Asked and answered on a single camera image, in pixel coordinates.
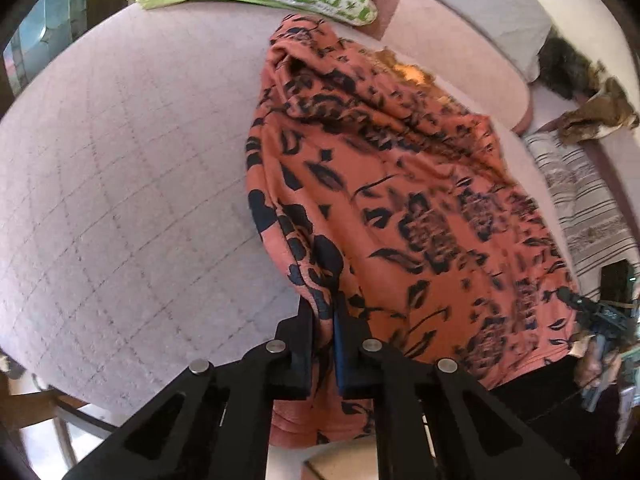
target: silver screw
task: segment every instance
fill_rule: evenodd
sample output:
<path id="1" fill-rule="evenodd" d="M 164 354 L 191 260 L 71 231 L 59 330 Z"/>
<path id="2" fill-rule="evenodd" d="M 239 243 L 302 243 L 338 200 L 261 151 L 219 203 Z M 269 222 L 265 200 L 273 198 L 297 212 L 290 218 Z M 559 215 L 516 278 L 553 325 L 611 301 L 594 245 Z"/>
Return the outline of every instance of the silver screw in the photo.
<path id="1" fill-rule="evenodd" d="M 448 357 L 445 357 L 444 359 L 440 359 L 440 361 L 438 361 L 438 370 L 440 370 L 441 372 L 444 372 L 446 374 L 452 374 L 457 369 L 458 369 L 458 363 L 455 362 L 453 359 L 449 359 Z"/>
<path id="2" fill-rule="evenodd" d="M 272 339 L 267 343 L 267 352 L 271 352 L 272 354 L 279 354 L 280 352 L 284 352 L 287 344 L 280 339 Z"/>
<path id="3" fill-rule="evenodd" d="M 378 341 L 377 339 L 365 339 L 362 342 L 362 347 L 367 351 L 367 352 L 379 352 L 380 350 L 382 350 L 382 343 L 380 341 Z"/>
<path id="4" fill-rule="evenodd" d="M 191 361 L 189 370 L 194 375 L 202 375 L 204 372 L 209 370 L 209 361 L 205 359 L 196 359 L 195 361 Z"/>

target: orange floral fabric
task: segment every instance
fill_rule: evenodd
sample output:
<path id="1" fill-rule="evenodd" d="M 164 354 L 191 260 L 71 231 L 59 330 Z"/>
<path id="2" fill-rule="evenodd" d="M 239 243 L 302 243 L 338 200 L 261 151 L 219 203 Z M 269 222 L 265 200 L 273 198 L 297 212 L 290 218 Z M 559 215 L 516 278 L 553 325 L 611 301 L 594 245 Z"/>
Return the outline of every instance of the orange floral fabric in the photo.
<path id="1" fill-rule="evenodd" d="M 273 444 L 373 431 L 370 402 L 337 393 L 334 308 L 487 388 L 567 354 L 574 318 L 555 291 L 575 285 L 488 117 L 292 15 L 271 38 L 246 154 L 264 246 L 317 317 L 313 395 L 276 403 Z"/>

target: floor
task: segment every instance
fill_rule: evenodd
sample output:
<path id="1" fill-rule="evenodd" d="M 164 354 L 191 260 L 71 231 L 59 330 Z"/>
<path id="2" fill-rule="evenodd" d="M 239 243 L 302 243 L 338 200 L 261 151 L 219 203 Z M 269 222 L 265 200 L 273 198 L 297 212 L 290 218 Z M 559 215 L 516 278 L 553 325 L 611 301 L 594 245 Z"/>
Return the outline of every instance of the floor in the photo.
<path id="1" fill-rule="evenodd" d="M 640 108 L 640 89 L 635 77 L 632 58 L 622 31 L 615 19 L 599 0 L 539 0 L 556 22 L 559 30 L 578 50 L 591 59 L 601 59 L 609 71 L 620 79 L 631 102 Z M 25 375 L 12 385 L 14 393 L 34 391 L 31 378 Z M 98 407 L 84 408 L 95 416 L 121 424 L 123 418 Z M 71 429 L 72 444 L 78 458 L 88 454 L 100 439 Z M 31 465 L 42 480 L 60 480 L 66 472 L 62 454 L 57 446 L 51 421 L 22 430 L 22 437 Z M 268 480 L 300 478 L 302 463 L 319 452 L 320 448 L 284 450 L 271 448 L 268 457 Z"/>

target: floral garment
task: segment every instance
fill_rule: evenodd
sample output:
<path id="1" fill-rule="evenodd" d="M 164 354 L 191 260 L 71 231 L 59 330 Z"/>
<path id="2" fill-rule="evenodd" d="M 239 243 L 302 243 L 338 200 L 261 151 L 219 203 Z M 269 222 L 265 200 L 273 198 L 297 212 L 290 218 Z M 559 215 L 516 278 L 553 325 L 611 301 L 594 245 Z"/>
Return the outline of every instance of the floral garment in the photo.
<path id="1" fill-rule="evenodd" d="M 401 80 L 324 20 L 271 38 L 246 144 L 264 246 L 317 317 L 311 398 L 276 402 L 271 442 L 372 433 L 332 361 L 334 308 L 422 362 L 450 356 L 487 388 L 567 354 L 575 288 L 488 117 Z"/>

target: striped cloth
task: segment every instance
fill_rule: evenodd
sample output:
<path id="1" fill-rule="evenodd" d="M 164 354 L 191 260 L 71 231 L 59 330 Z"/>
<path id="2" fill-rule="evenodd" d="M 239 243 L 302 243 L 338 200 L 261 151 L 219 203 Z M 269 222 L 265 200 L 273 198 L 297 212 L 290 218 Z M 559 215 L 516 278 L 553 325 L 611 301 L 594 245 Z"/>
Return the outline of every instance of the striped cloth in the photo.
<path id="1" fill-rule="evenodd" d="M 638 277 L 638 244 L 607 184 L 580 145 L 564 146 L 557 132 L 528 133 L 522 140 L 546 179 L 581 293 L 597 298 L 600 269 L 620 260 L 627 259 Z"/>

